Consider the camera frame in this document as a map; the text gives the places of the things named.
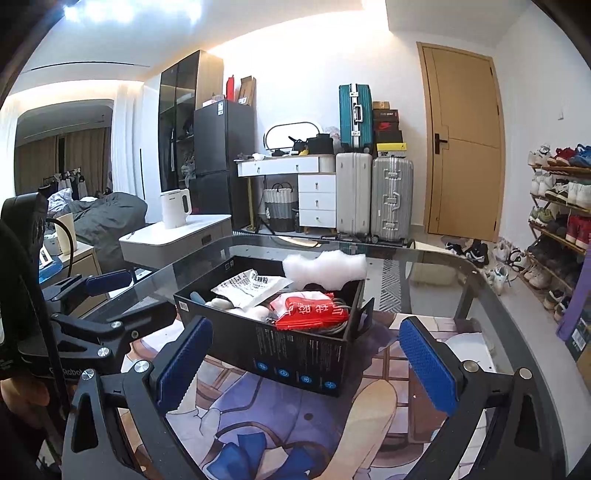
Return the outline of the person's left hand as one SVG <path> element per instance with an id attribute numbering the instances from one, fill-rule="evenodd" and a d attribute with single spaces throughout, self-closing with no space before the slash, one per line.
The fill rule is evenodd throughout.
<path id="1" fill-rule="evenodd" d="M 18 376 L 1 381 L 1 395 L 8 409 L 31 427 L 40 429 L 38 407 L 46 407 L 50 395 L 46 386 L 34 378 Z"/>

